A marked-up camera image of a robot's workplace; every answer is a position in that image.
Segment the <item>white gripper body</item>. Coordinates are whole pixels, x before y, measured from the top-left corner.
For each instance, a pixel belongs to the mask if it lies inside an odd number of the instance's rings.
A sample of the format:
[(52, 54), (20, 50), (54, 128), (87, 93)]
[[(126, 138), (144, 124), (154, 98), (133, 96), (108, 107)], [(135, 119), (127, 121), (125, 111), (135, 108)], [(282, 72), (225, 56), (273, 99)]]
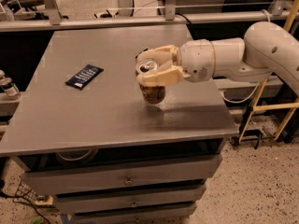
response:
[(215, 51), (211, 42), (188, 41), (179, 48), (184, 79), (190, 82), (208, 81), (215, 69)]

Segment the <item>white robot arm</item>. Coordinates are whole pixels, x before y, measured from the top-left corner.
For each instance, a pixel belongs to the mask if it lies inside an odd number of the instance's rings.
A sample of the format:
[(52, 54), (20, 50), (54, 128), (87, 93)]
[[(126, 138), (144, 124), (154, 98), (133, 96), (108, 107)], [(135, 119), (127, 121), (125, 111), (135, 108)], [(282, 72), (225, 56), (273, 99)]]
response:
[(280, 26), (259, 21), (242, 38), (188, 41), (168, 45), (137, 56), (137, 82), (145, 87), (176, 85), (182, 80), (208, 81), (226, 77), (238, 82), (260, 82), (279, 76), (299, 94), (299, 42)]

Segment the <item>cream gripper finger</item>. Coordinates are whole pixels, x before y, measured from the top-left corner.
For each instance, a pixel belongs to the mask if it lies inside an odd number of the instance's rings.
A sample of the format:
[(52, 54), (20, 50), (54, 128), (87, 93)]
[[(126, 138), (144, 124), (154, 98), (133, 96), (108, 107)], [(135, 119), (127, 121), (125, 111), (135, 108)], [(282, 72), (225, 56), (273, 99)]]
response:
[(163, 71), (139, 74), (136, 79), (144, 87), (166, 87), (177, 85), (191, 75), (184, 72), (181, 66), (171, 66)]
[(155, 49), (149, 49), (138, 57), (136, 65), (143, 67), (159, 67), (167, 62), (177, 64), (177, 53), (178, 47), (174, 45), (167, 45)]

